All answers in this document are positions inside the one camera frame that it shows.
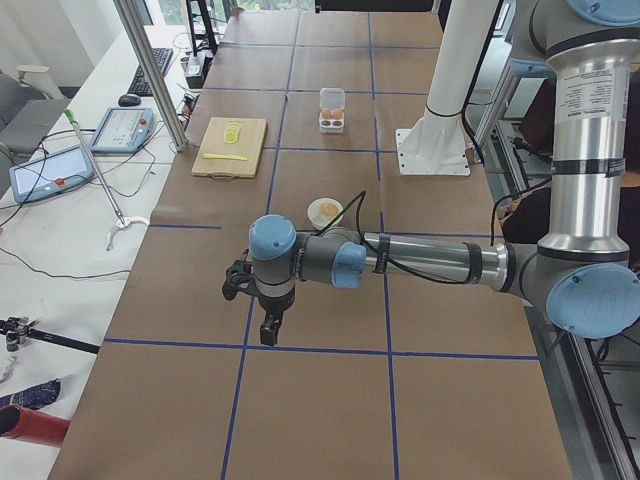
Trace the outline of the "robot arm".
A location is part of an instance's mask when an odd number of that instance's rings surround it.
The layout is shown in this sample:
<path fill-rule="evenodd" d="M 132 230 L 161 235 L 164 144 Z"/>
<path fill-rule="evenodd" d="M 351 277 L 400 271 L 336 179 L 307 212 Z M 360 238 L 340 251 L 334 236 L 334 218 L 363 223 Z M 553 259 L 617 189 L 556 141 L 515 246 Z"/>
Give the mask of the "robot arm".
<path fill-rule="evenodd" d="M 357 288 L 366 269 L 395 267 L 441 284 L 485 284 L 520 297 L 584 338 L 618 334 L 639 315 L 639 282 L 618 235 L 629 69 L 639 52 L 635 1 L 521 1 L 515 56 L 556 77 L 549 230 L 535 245 L 450 243 L 331 228 L 296 231 L 280 215 L 249 230 L 250 295 L 274 345 L 297 281 Z"/>

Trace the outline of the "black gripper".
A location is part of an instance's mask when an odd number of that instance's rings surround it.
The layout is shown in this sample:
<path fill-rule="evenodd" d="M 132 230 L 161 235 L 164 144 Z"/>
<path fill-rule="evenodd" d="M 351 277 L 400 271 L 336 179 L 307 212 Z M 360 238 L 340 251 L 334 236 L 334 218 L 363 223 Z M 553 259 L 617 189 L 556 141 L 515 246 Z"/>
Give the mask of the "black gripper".
<path fill-rule="evenodd" d="M 262 345 L 275 346 L 278 343 L 279 330 L 283 323 L 283 314 L 295 301 L 295 291 L 290 290 L 284 295 L 272 297 L 260 293 L 259 305 L 265 311 L 265 319 L 260 326 L 260 342 Z"/>

